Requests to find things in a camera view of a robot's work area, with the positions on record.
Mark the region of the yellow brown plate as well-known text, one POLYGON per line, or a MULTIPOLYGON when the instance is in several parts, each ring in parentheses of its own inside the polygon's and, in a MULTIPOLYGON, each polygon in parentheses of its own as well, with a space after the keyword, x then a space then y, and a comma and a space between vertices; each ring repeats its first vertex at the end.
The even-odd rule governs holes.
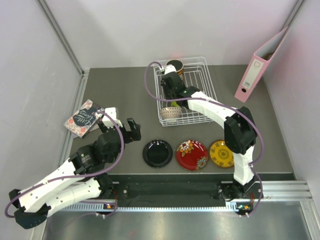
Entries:
POLYGON ((224 140, 217 140, 211 145, 209 156, 218 167, 231 168, 234 166, 233 152, 227 147, 224 140))

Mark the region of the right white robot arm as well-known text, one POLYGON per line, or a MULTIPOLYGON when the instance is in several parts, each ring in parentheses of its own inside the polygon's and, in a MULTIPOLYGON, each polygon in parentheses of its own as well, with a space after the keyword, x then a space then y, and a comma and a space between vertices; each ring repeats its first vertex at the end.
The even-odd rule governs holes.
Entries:
POLYGON ((200 89, 186 86, 175 71, 164 73, 160 85, 166 100, 176 100, 180 107, 198 112, 223 128, 224 142, 233 154, 233 192, 239 198, 249 195, 254 184, 250 162, 253 161, 257 138, 250 110, 227 107, 200 89))

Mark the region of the red floral plate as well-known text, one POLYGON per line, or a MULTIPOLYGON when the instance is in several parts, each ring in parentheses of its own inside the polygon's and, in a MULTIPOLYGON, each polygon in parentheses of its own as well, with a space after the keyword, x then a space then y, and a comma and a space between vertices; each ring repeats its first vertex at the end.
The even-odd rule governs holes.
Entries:
POLYGON ((175 154, 178 164, 188 171, 200 171, 208 162, 208 151, 199 141, 186 140, 179 144, 175 154))

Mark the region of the black plate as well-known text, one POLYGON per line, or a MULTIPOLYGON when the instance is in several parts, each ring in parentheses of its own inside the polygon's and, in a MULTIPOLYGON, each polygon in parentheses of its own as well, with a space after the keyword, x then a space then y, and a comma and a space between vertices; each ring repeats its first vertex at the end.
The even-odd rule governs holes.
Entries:
POLYGON ((167 141, 155 139, 144 146, 142 157, 148 166, 156 169, 163 168, 171 162, 173 149, 167 141))

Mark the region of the white wire dish rack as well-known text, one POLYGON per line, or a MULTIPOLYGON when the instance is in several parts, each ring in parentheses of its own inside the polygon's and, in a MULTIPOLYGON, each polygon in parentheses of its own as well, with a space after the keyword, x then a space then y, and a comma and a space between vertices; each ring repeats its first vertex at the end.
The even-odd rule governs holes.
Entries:
POLYGON ((218 100, 206 59, 201 56, 181 58, 177 60, 181 60, 184 64, 183 82, 186 86, 186 89, 178 94, 178 99, 165 99, 164 92, 161 86, 161 79, 163 75, 160 73, 160 67, 166 66, 166 63, 169 60, 160 60, 153 65, 159 122, 163 127, 212 122, 213 120, 209 117, 201 114, 200 112, 191 110, 189 108, 187 100, 185 100, 185 98, 190 98, 191 95, 196 93, 197 91, 202 92, 207 97, 215 101, 218 100), (181 116, 179 118, 163 120, 160 115, 161 109, 172 107, 171 102, 173 101, 176 101, 180 106, 182 110, 181 116))

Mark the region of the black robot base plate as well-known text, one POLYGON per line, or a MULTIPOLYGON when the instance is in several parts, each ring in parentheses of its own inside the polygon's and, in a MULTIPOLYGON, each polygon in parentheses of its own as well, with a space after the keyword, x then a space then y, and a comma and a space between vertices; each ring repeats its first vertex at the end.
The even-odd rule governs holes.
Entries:
POLYGON ((258 199, 261 187, 253 178, 241 186, 231 173, 110 174, 112 186, 99 197, 123 207, 210 205, 235 199, 258 199))

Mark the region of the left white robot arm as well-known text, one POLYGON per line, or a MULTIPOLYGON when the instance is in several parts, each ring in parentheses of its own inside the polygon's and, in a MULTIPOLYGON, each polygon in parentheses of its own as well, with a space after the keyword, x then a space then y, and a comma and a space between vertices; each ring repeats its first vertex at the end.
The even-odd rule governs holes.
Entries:
POLYGON ((104 170, 124 151, 125 144, 141 140, 141 126, 127 119, 130 129, 122 125, 107 128, 99 124, 101 135, 94 143, 80 147, 55 171, 35 185, 9 193, 16 208, 13 217, 24 229, 31 229, 56 212, 89 199, 109 198, 114 191, 104 170))

